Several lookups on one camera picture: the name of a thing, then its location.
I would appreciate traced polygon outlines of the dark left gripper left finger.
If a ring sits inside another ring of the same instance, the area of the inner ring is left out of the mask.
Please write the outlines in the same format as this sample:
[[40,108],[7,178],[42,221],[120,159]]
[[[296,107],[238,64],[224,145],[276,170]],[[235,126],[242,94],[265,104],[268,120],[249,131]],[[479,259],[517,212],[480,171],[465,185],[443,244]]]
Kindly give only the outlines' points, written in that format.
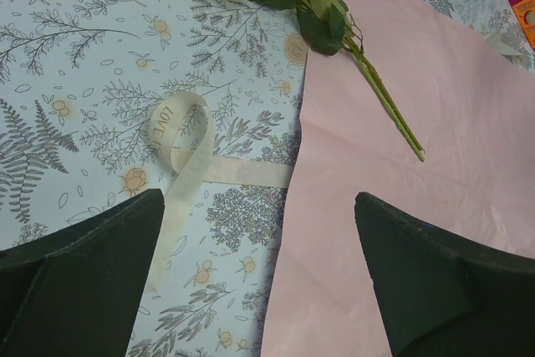
[[1,252],[3,356],[123,356],[160,234],[164,197],[143,191]]

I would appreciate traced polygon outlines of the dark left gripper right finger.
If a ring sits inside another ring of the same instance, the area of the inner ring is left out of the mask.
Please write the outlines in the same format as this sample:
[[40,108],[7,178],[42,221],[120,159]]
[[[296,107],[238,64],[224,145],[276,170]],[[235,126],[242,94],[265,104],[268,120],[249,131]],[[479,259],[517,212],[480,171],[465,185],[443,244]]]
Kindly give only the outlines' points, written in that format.
[[534,261],[367,192],[354,215],[393,356],[532,356]]

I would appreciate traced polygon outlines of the purple and pink wrapping paper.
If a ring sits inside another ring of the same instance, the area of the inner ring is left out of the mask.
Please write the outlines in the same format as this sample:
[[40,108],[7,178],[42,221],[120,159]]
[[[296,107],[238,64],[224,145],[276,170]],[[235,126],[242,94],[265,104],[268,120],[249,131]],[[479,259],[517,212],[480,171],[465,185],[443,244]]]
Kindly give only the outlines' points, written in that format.
[[264,356],[390,352],[354,219],[367,191],[473,241],[534,254],[534,75],[422,0],[345,0],[420,161],[344,54],[308,56]]

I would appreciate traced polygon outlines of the cream printed ribbon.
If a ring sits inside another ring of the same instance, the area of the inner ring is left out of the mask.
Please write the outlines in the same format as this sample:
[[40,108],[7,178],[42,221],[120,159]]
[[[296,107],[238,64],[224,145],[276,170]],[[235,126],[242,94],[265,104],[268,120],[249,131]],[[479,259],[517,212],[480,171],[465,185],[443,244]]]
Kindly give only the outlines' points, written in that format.
[[347,298],[368,292],[371,280],[354,223],[354,200],[367,191],[455,234],[504,252],[534,253],[530,198],[523,174],[527,151],[513,125],[493,110],[481,122],[426,121],[431,157],[414,161],[377,109],[348,99],[308,95],[301,111],[302,142],[295,166],[215,156],[215,129],[193,151],[173,143],[186,113],[202,105],[193,93],[162,102],[150,138],[177,176],[166,193],[160,236],[147,278],[156,291],[203,182],[287,188],[276,294]]

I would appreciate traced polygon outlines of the floral patterned table mat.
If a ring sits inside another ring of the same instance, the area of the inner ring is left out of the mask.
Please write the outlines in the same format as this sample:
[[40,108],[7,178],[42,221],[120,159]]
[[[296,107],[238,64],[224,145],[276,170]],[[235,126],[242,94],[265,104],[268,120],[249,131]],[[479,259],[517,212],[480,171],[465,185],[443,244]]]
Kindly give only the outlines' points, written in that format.
[[[219,156],[293,164],[307,56],[242,0],[1,0],[2,248],[168,187],[146,131],[176,92],[206,98]],[[261,354],[285,197],[204,186],[128,355]]]

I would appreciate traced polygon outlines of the orange pink snack box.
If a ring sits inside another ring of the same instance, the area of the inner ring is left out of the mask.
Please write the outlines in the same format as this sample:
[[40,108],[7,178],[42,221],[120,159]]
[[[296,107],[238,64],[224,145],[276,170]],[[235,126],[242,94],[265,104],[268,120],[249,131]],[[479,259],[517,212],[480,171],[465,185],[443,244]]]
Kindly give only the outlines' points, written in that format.
[[534,49],[534,0],[508,0],[527,39],[529,47]]

